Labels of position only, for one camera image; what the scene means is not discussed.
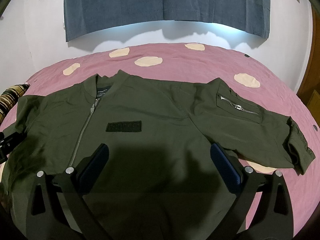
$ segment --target zipper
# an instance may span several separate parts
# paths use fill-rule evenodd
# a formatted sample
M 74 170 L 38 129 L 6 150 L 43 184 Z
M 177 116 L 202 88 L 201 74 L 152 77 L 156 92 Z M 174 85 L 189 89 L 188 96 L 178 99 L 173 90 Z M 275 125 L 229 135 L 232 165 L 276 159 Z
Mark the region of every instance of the zipper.
M 88 124 L 89 124 L 89 121 L 90 121 L 90 119 L 91 119 L 91 117 L 92 117 L 95 109 L 97 108 L 97 105 L 99 104 L 99 101 L 100 101 L 99 98 L 96 99 L 95 102 L 94 102 L 94 104 L 93 104 L 92 107 L 90 108 L 90 114 L 88 115 L 87 120 L 85 120 L 85 123 L 84 123 L 84 125 L 83 125 L 83 127 L 82 127 L 82 129 L 81 129 L 81 132 L 80 132 L 80 134 L 79 134 L 79 137 L 78 137 L 78 140 L 77 140 L 75 149 L 73 150 L 72 157 L 71 157 L 71 159 L 70 159 L 70 161 L 69 161 L 68 167 L 72 167 L 72 165 L 73 165 L 73 163 L 74 163 L 74 161 L 75 161 L 75 159 L 76 159 L 76 155 L 77 155 L 77 152 L 78 152 L 78 149 L 79 149 L 79 146 L 80 146 L 80 142 L 81 142 L 83 133 L 84 133 L 85 129 L 87 128 L 87 126 L 88 126 Z
M 240 110 L 242 112 L 246 112 L 246 113 L 249 113 L 249 114 L 257 114 L 257 115 L 259 115 L 258 113 L 254 112 L 254 111 L 250 111 L 250 110 L 244 109 L 242 106 L 235 104 L 234 102 L 232 102 L 228 98 L 223 97 L 222 95 L 218 95 L 218 96 L 220 97 L 221 100 L 225 100 L 225 101 L 229 102 L 230 105 L 232 105 L 235 109 L 238 109 L 238 110 Z

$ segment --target wooden door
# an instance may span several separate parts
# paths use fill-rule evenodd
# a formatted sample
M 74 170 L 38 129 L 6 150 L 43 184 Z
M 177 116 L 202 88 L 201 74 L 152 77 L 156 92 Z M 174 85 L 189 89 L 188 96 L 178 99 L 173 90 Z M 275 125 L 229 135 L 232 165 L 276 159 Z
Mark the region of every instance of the wooden door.
M 320 93 L 320 16 L 312 9 L 313 34 L 310 57 L 297 96 L 307 105 L 314 90 Z
M 307 104 L 307 108 L 318 126 L 320 126 L 320 95 L 316 90 L 313 90 L 311 98 Z

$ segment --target plaid pillow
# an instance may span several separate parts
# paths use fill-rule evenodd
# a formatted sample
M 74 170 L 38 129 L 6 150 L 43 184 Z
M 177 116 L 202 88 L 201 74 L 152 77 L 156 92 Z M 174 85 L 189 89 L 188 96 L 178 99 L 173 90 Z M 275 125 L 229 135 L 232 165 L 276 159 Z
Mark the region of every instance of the plaid pillow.
M 24 95 L 30 85 L 15 85 L 9 87 L 0 96 L 0 125 L 9 113 L 10 109 L 18 102 L 18 99 Z

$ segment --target sleeve pocket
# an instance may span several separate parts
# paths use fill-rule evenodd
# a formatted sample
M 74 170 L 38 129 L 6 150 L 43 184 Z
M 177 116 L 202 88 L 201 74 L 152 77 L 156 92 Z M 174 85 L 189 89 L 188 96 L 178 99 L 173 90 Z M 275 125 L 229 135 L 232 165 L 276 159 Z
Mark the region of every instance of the sleeve pocket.
M 228 113 L 261 123 L 260 106 L 238 96 L 227 84 L 221 83 L 217 92 L 217 106 Z

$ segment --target black patch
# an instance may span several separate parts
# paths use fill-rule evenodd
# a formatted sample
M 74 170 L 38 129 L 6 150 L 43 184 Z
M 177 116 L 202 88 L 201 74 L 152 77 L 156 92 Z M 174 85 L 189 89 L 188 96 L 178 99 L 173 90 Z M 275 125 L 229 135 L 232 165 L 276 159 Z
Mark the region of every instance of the black patch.
M 141 132 L 141 121 L 110 122 L 106 132 Z

